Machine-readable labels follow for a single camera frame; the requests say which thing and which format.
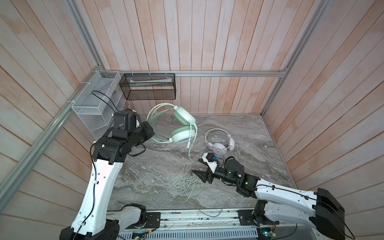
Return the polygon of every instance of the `green headband padding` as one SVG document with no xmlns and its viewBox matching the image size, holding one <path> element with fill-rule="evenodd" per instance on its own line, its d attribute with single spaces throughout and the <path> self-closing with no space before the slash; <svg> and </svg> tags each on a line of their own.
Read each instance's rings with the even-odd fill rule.
<svg viewBox="0 0 384 240">
<path fill-rule="evenodd" d="M 175 118 L 177 120 L 179 120 L 183 125 L 185 126 L 189 126 L 189 122 L 187 120 L 185 120 L 185 118 L 183 118 L 176 110 L 173 111 L 173 115 L 175 116 Z"/>
<path fill-rule="evenodd" d="M 160 117 L 161 115 L 163 115 L 164 113 L 167 113 L 169 112 L 171 109 L 166 109 L 166 110 L 163 110 L 159 113 L 156 113 L 153 117 L 151 117 L 149 120 L 148 120 L 148 123 L 149 125 L 152 125 L 152 123 L 156 120 L 156 118 Z M 152 138 L 158 140 L 158 141 L 161 141 L 161 142 L 167 142 L 169 141 L 169 139 L 167 138 L 164 138 L 164 137 L 159 137 L 158 135 L 153 135 Z"/>
<path fill-rule="evenodd" d="M 180 127 L 178 129 L 176 129 L 175 131 L 173 131 L 170 136 L 173 137 L 174 135 L 180 133 L 180 132 L 184 132 L 184 131 L 187 131 L 187 130 L 190 130 L 190 126 L 184 126 L 184 127 Z"/>
</svg>

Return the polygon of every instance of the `headphones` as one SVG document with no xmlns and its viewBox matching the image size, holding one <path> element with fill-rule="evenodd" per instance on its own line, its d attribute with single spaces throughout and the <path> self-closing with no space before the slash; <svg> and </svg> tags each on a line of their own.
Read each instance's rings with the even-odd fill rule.
<svg viewBox="0 0 384 240">
<path fill-rule="evenodd" d="M 196 139 L 196 133 L 197 133 L 197 126 L 196 126 L 196 119 L 189 113 L 187 110 L 185 110 L 182 107 L 175 106 L 170 103 L 161 103 L 156 106 L 154 106 L 151 111 L 148 113 L 147 121 L 149 125 L 152 125 L 152 123 L 161 115 L 169 112 L 171 109 L 163 110 L 157 114 L 154 115 L 154 113 L 161 108 L 162 106 L 171 105 L 173 106 L 173 115 L 175 118 L 184 125 L 184 127 L 180 127 L 176 130 L 174 130 L 170 134 L 170 138 L 164 138 L 159 137 L 157 135 L 153 135 L 152 139 L 159 143 L 180 143 L 180 142 L 186 142 L 188 141 L 187 148 L 189 148 L 190 140 L 192 137 L 195 137 Z"/>
<path fill-rule="evenodd" d="M 210 140 L 213 136 L 222 135 L 227 136 L 228 147 L 225 147 L 223 144 L 215 142 L 211 143 Z M 227 149 L 229 148 L 229 152 L 235 149 L 235 140 L 231 137 L 231 135 L 224 129 L 221 128 L 212 128 L 205 133 L 205 143 L 208 145 L 209 149 L 213 150 L 215 155 L 223 156 L 227 153 Z"/>
</svg>

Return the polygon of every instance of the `wooden wall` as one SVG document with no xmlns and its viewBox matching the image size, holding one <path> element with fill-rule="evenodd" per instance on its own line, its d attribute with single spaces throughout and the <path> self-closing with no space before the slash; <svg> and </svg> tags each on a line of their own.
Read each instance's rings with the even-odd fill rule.
<svg viewBox="0 0 384 240">
<path fill-rule="evenodd" d="M 319 0 L 76 0 L 109 70 L 284 69 Z M 260 113 L 278 79 L 177 78 L 192 114 Z M 162 101 L 133 101 L 138 113 Z"/>
<path fill-rule="evenodd" d="M 0 1 L 0 183 L 96 65 L 59 0 Z M 92 138 L 72 115 L 0 215 L 1 239 L 58 239 L 82 203 Z"/>
<path fill-rule="evenodd" d="M 383 11 L 333 1 L 265 115 L 298 188 L 329 190 L 360 236 L 384 234 Z"/>
</svg>

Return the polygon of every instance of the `marble tabletop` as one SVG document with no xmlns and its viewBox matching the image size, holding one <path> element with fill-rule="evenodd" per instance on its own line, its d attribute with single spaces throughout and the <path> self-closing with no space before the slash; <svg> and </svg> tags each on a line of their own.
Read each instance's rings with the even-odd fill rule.
<svg viewBox="0 0 384 240">
<path fill-rule="evenodd" d="M 276 184 L 293 187 L 289 174 L 280 158 L 271 136 L 259 115 L 244 116 L 196 116 L 198 134 L 191 148 L 191 159 L 197 161 L 204 152 L 212 152 L 205 144 L 204 134 L 211 128 L 227 130 L 235 140 L 235 149 L 224 157 L 234 156 L 244 165 L 245 172 Z M 173 116 L 161 116 L 153 128 L 156 134 L 167 137 L 181 127 Z M 145 205 L 148 210 L 195 209 L 195 199 L 185 201 L 190 192 L 175 194 L 173 183 L 184 178 L 189 169 L 206 170 L 206 166 L 193 163 L 188 158 L 187 143 L 161 144 L 153 139 L 144 143 L 146 151 L 137 156 L 127 156 L 112 191 L 108 210 L 120 210 L 129 203 Z M 196 182 L 192 194 L 197 193 L 201 184 Z M 212 184 L 203 184 L 203 191 L 197 196 L 199 208 L 221 208 L 229 197 L 237 194 L 236 187 L 226 186 L 215 179 Z M 254 207 L 256 200 L 240 194 L 232 197 L 225 207 Z"/>
</svg>

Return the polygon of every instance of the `black mesh basket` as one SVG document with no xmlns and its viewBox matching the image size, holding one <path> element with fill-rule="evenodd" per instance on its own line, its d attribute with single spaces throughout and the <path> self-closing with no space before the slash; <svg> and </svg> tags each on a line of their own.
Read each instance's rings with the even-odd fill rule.
<svg viewBox="0 0 384 240">
<path fill-rule="evenodd" d="M 119 84 L 127 100 L 176 99 L 173 73 L 125 73 Z"/>
</svg>

